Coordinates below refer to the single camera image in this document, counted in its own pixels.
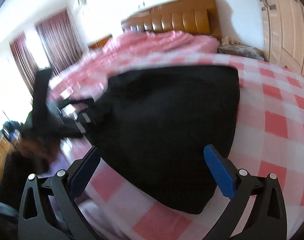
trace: red and white checkered fabric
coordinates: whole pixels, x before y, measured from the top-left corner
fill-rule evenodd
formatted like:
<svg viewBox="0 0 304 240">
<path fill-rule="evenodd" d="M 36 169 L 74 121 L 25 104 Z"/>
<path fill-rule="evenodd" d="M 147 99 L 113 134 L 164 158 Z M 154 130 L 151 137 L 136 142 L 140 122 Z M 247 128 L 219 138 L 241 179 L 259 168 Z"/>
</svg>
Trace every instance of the red and white checkered fabric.
<svg viewBox="0 0 304 240">
<path fill-rule="evenodd" d="M 265 177 L 274 172 L 278 176 L 286 203 L 290 238 L 304 221 L 303 76 L 262 61 L 223 54 L 122 55 L 108 65 L 87 68 L 81 73 L 82 78 L 69 80 L 53 93 L 59 95 L 68 85 L 75 97 L 98 97 L 112 75 L 165 64 L 217 64 L 238 69 L 241 95 L 229 159 L 237 168 L 247 169 L 252 175 Z M 84 139 L 74 140 L 73 145 L 73 159 L 82 158 L 90 148 Z M 217 189 L 200 215 L 172 210 L 127 182 L 104 161 L 86 190 L 113 223 L 135 240 L 202 239 L 229 202 Z M 245 225 L 254 199 L 250 198 L 234 234 Z"/>
</svg>

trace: black garment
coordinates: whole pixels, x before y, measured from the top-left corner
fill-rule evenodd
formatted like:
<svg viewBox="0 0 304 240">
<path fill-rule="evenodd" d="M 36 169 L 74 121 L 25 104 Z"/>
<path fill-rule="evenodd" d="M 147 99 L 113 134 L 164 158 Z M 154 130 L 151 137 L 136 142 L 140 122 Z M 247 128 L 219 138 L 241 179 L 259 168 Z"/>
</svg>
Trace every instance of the black garment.
<svg viewBox="0 0 304 240">
<path fill-rule="evenodd" d="M 102 158 L 164 205 L 200 213 L 216 183 L 203 149 L 227 157 L 240 97 L 238 72 L 227 66 L 135 70 L 109 79 L 84 112 L 87 138 Z"/>
</svg>

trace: purple curtain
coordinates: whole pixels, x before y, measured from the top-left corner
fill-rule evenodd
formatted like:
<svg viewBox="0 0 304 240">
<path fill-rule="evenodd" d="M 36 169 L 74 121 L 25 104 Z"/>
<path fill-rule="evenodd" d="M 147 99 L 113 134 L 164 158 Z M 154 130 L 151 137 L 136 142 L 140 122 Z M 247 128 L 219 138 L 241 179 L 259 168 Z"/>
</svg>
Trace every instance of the purple curtain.
<svg viewBox="0 0 304 240">
<path fill-rule="evenodd" d="M 66 10 L 35 27 L 54 74 L 58 74 L 81 58 L 82 49 Z"/>
<path fill-rule="evenodd" d="M 10 49 L 14 56 L 18 70 L 29 90 L 31 95 L 33 94 L 35 75 L 38 70 L 38 66 L 26 46 L 26 36 L 22 34 L 17 37 L 11 44 Z"/>
</svg>

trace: headboard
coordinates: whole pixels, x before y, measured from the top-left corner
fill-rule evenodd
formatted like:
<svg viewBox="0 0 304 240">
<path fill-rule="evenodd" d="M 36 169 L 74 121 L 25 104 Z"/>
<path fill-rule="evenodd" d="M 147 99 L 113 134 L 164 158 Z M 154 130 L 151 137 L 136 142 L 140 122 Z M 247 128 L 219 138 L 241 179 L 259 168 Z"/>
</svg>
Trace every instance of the headboard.
<svg viewBox="0 0 304 240">
<path fill-rule="evenodd" d="M 174 0 L 138 11 L 121 22 L 123 31 L 171 30 L 210 35 L 221 40 L 215 0 Z"/>
</svg>

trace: blue gripper pad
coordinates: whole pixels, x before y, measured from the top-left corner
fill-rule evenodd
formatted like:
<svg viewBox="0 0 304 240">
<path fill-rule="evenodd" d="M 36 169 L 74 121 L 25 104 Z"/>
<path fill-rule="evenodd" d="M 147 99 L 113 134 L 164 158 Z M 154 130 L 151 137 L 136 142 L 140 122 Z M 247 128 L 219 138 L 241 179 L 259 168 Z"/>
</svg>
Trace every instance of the blue gripper pad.
<svg viewBox="0 0 304 240">
<path fill-rule="evenodd" d="M 224 163 L 210 145 L 204 148 L 203 156 L 223 196 L 233 199 L 236 192 L 235 181 Z"/>
</svg>

